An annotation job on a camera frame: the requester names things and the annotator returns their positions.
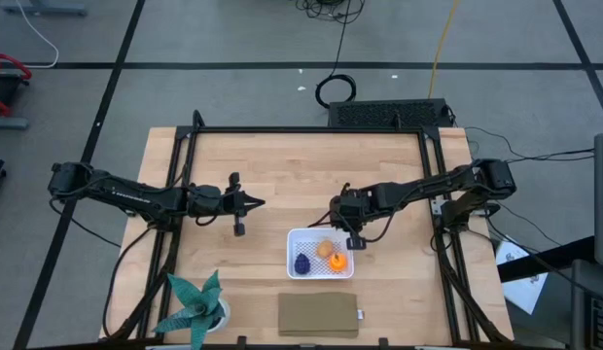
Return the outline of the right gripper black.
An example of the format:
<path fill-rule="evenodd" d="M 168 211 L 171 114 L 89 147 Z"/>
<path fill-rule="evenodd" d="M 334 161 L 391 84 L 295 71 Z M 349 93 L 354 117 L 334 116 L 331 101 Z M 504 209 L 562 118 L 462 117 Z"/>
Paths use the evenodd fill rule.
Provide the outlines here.
<path fill-rule="evenodd" d="M 369 240 L 361 236 L 360 232 L 364 225 L 371 221 L 372 196 L 375 190 L 376 185 L 352 189 L 350 183 L 345 183 L 340 194 L 330 200 L 330 224 L 349 233 L 346 242 L 348 250 L 367 248 Z"/>

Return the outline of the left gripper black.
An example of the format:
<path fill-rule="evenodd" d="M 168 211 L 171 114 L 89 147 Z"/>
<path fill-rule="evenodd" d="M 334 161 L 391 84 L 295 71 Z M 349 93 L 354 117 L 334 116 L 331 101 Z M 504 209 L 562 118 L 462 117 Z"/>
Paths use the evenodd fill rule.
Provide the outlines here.
<path fill-rule="evenodd" d="M 229 176 L 229 186 L 224 192 L 210 185 L 196 186 L 190 184 L 188 189 L 187 215 L 195 219 L 199 227 L 212 224 L 218 217 L 233 215 L 233 233 L 235 236 L 245 234 L 242 218 L 247 211 L 265 205 L 263 199 L 242 192 L 240 175 L 232 172 Z"/>

